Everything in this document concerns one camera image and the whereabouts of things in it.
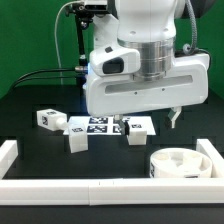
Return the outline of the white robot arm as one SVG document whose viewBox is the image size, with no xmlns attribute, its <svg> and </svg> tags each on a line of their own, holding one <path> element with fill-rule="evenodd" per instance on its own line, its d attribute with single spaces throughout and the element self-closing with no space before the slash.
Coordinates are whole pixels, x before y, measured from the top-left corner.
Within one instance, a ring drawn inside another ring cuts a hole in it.
<svg viewBox="0 0 224 224">
<path fill-rule="evenodd" d="M 86 105 L 93 117 L 113 116 L 124 134 L 125 114 L 170 110 L 208 97 L 208 52 L 197 47 L 196 20 L 217 0 L 115 0 L 116 15 L 97 21 L 114 37 L 90 54 Z"/>
</svg>

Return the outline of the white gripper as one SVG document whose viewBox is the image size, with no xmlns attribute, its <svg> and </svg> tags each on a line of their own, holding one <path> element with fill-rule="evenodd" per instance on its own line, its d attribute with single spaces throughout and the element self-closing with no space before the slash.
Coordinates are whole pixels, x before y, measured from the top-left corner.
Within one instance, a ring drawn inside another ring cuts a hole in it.
<svg viewBox="0 0 224 224">
<path fill-rule="evenodd" d="M 210 57 L 200 53 L 174 59 L 173 67 L 156 81 L 135 80 L 133 75 L 87 78 L 86 105 L 93 117 L 114 116 L 122 135 L 129 134 L 124 114 L 172 108 L 168 113 L 174 128 L 182 107 L 203 103 L 208 97 Z"/>
</svg>

